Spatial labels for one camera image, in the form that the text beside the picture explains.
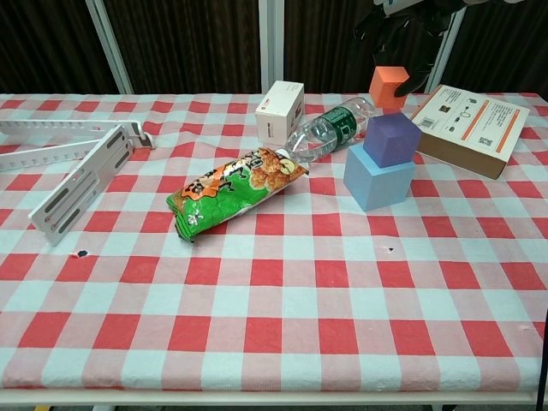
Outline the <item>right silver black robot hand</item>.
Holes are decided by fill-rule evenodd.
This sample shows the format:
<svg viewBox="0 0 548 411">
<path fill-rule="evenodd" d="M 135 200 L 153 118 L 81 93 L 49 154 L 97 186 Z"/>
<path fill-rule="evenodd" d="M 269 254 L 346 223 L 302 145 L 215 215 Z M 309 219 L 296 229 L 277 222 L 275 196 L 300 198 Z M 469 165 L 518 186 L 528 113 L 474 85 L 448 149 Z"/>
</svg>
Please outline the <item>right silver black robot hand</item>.
<svg viewBox="0 0 548 411">
<path fill-rule="evenodd" d="M 392 66 L 403 61 L 405 47 L 411 44 L 408 37 L 416 37 L 419 50 L 406 67 L 408 78 L 394 91 L 396 98 L 405 97 L 425 84 L 452 15 L 467 6 L 460 0 L 374 1 L 353 29 L 351 53 L 369 39 L 375 64 Z"/>
</svg>

